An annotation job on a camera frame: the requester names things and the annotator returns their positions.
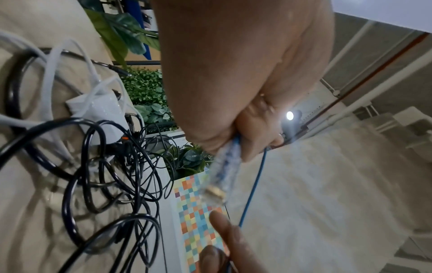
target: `human skin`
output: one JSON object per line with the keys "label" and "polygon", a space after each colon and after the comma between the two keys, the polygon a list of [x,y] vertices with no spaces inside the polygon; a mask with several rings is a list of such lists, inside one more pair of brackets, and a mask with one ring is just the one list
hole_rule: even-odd
{"label": "human skin", "polygon": [[242,159],[282,142],[280,120],[329,61],[329,0],[154,0],[168,105],[186,138]]}

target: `white panel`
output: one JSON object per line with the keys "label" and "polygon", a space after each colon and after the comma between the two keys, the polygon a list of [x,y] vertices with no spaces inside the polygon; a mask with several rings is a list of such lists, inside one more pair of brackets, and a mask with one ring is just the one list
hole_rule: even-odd
{"label": "white panel", "polygon": [[337,13],[432,32],[430,0],[332,0],[332,4]]}

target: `multicolored checkered pattern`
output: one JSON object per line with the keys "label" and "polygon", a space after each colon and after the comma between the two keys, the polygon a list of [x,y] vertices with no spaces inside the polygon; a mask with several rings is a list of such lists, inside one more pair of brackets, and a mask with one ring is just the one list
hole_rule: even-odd
{"label": "multicolored checkered pattern", "polygon": [[208,220],[212,210],[227,215],[225,207],[207,206],[198,195],[199,185],[206,176],[206,172],[202,172],[181,178],[174,182],[173,187],[190,273],[199,273],[198,254],[205,246],[214,245],[228,254],[228,248]]}

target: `ceiling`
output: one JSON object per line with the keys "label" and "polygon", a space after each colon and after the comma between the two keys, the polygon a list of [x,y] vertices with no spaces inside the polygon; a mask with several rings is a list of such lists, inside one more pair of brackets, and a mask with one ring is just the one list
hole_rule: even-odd
{"label": "ceiling", "polygon": [[[367,20],[362,18],[336,14],[333,56],[366,22]],[[376,22],[323,79],[334,89],[340,90],[340,95],[343,95],[422,33],[422,31]],[[343,102],[346,105],[353,103],[431,48],[432,35],[400,56],[346,97]],[[415,106],[423,113],[432,116],[432,64],[395,85],[374,99],[372,103],[379,113],[394,114],[409,106]],[[360,119],[369,117],[366,111],[359,110],[356,113]]]}

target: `white power adapter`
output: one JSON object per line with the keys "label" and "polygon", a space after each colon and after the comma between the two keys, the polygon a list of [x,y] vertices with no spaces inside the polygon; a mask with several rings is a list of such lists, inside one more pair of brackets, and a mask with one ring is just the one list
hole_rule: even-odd
{"label": "white power adapter", "polygon": [[[66,104],[73,115],[82,111],[83,107],[85,107],[87,96],[88,94],[83,94],[66,101]],[[112,91],[104,92],[103,94],[95,94],[88,109],[82,117],[95,122],[102,120],[113,121],[125,129],[128,128],[125,114],[120,108],[116,95]],[[80,127],[84,133],[89,129],[89,126],[86,125],[80,125]],[[101,127],[105,132],[107,144],[117,142],[123,136],[122,131],[110,124],[105,124]],[[97,133],[94,134],[90,144],[100,144],[99,135]]]}

